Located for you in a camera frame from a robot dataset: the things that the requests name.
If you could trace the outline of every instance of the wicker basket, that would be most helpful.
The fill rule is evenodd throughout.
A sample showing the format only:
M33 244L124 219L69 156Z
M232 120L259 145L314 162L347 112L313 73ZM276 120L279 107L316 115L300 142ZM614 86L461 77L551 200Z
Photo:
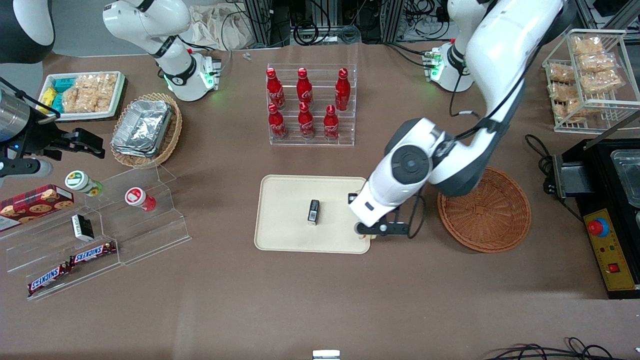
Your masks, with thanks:
M180 131L182 130L182 114L180 113L180 109L178 108L178 104L175 102L175 100L165 94L153 93L142 95L134 101L137 100L164 101L168 104L171 104L171 107L173 108L171 119L169 120L170 123L166 128L164 139L162 141L162 144L160 145L160 151L158 152L158 155L153 158L120 154L119 152L115 151L113 147L111 147L111 152L119 163L130 167L142 167L150 163L160 165L164 163L169 158L169 156L171 156L171 153L175 149L175 146L178 144L178 138L180 137ZM129 110L129 107L131 107L131 104L133 104L133 102L127 105L127 107L121 112L120 117L118 118L118 122L116 123L116 127L113 130L114 135L116 131L118 131L118 128L122 123L122 119L127 113L127 110Z
M479 252L503 252L529 233L531 208L521 187L507 174L488 167L468 195L438 195L438 212L453 237Z

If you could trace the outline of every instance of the table surface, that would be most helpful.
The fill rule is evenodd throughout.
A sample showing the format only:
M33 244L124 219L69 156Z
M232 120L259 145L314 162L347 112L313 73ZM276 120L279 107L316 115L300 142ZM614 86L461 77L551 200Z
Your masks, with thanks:
M584 226L542 192L538 155L523 139L532 133L559 153L584 137L552 130L539 70L549 51L528 73L524 102L490 161L531 203L531 231L516 249L479 254L460 245L440 222L432 188L413 240L377 239L363 255L256 249L264 176L367 177L403 121L428 117L458 133L475 120L450 118L450 93L382 45L250 51L251 62L238 52L219 91L179 102L184 127L165 165L178 177L174 201L193 239L35 302L26 300L24 277L0 271L0 358L308 359L313 349L337 348L344 359L481 359L515 343L564 348L566 336L637 356L640 303L605 299ZM270 146L268 63L357 63L356 146ZM96 70L127 76L126 102L168 92L150 56L51 56L45 64L46 74ZM475 86L456 94L454 110L465 109L484 111ZM85 127L108 147L113 125L60 127ZM127 170L109 152L105 160L65 153L46 180L6 181L2 198L62 183L76 168L96 179Z

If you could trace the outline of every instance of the wire basket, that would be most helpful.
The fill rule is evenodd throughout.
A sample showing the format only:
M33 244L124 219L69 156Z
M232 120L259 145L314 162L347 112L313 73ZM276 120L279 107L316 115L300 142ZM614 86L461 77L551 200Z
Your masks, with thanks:
M170 123L167 126L166 132L164 133L164 138L162 144L160 145L160 151L158 152L158 155L154 156L153 158L125 155L115 151L113 147L111 147L111 152L119 163L127 165L128 167L142 167L151 163L153 163L154 166L160 165L164 163L169 158L169 156L171 156L173 150L175 150L176 145L178 145L178 138L180 138L180 132L182 131L182 113L178 108L178 104L169 95L157 93L142 95L136 100L130 102L125 110L120 114L118 122L116 123L116 126L113 130L114 135L116 131L118 131L118 128L122 123L122 119L129 110L129 107L131 107L131 104L138 100L164 101L168 104L171 104L171 107L173 108L171 118L169 119Z
M531 208L518 183L488 167L469 194L438 194L438 212L449 233L479 252L504 252L518 246L529 233Z
M640 92L636 79L628 62L627 48L623 41L624 30L592 30L572 29L565 33L563 40L556 45L554 50L543 61L547 75L547 85L552 85L551 67L553 64L568 65L573 68L573 81L577 89L579 105L570 113L554 116L554 131L562 133L602 134L610 127L631 116L640 110ZM575 37L598 37L602 41L602 48L607 53L613 53L616 62L620 66L616 72L626 83L617 90L602 92L599 94L587 94L580 83L580 78L587 75L577 66L577 55L574 54L572 39ZM556 103L551 97L552 109ZM576 115L587 113L583 119ZM632 122L621 129L639 129L637 122Z

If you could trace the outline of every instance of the clear acrylic rack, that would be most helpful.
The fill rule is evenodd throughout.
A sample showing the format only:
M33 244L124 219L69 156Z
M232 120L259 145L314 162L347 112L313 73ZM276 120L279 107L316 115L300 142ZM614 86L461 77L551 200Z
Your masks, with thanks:
M72 255L109 241L116 243L117 253L80 263L69 274L28 297L29 300L43 299L190 240L184 216L175 209L168 186L174 179L163 166L152 163L101 181L103 190L98 197L75 193L76 207L18 226L16 231L0 237L8 247L7 271L23 275L27 285ZM153 211L144 212L125 203L125 192L134 186L143 188L156 199ZM75 238L71 224L71 216L75 214L91 220L93 241Z
M269 130L268 123L266 128L269 133L269 142L271 145L313 145L313 146L354 146L356 141L356 89L358 84L358 71L356 64L280 64L270 63L268 67L276 70L278 79L282 83L285 96L285 108L280 110L287 128L289 136L284 140L274 139ZM314 116L314 129L316 136L311 140L305 140L300 133L298 125L298 113L300 112L298 93L296 84L298 83L298 69L304 67L307 69L308 78L311 81L314 92L314 106L311 113ZM338 70L341 67L349 70L349 83L351 85L351 96L346 111L337 111L339 118L340 135L337 141L328 141L324 138L324 115L326 107L329 104L335 105L335 83L338 81ZM267 105L269 93L265 90ZM265 106L266 119L269 112Z

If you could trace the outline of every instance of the cookie box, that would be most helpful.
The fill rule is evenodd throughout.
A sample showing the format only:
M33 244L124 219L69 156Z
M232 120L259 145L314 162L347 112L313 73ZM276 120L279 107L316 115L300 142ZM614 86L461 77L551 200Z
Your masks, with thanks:
M0 202L0 233L74 205L74 196L49 184Z

